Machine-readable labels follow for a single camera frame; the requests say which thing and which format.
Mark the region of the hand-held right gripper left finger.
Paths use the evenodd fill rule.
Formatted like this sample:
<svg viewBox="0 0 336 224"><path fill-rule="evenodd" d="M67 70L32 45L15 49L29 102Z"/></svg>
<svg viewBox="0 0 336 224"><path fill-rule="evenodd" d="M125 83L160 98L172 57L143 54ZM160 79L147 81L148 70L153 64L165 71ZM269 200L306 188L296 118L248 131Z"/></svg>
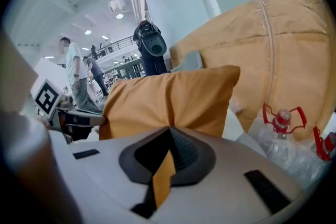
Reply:
<svg viewBox="0 0 336 224"><path fill-rule="evenodd" d="M173 223L170 199L154 197L154 173L161 165L157 143L168 129L122 138L67 144L51 131L51 148L60 174L84 223Z"/></svg>

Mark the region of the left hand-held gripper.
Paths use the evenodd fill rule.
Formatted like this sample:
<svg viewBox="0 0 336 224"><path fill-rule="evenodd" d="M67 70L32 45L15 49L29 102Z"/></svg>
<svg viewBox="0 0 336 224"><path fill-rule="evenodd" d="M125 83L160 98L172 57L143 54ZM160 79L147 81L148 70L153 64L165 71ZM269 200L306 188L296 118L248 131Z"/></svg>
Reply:
<svg viewBox="0 0 336 224"><path fill-rule="evenodd" d="M38 112L43 113L40 119L47 129L61 132L66 142L75 141L72 128L66 125L100 126L107 121L101 114L74 110L76 105L72 96L62 92L48 79L45 79L39 87L34 102Z"/></svg>

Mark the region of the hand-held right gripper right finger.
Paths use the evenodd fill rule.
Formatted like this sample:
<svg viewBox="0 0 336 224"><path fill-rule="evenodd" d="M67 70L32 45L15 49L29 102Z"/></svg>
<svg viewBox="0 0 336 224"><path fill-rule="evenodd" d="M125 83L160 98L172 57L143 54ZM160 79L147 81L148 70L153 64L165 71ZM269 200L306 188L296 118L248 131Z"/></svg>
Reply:
<svg viewBox="0 0 336 224"><path fill-rule="evenodd" d="M154 223L284 223L302 196L299 184L246 134L231 141L183 129L207 143L216 163L198 184L172 187Z"/></svg>

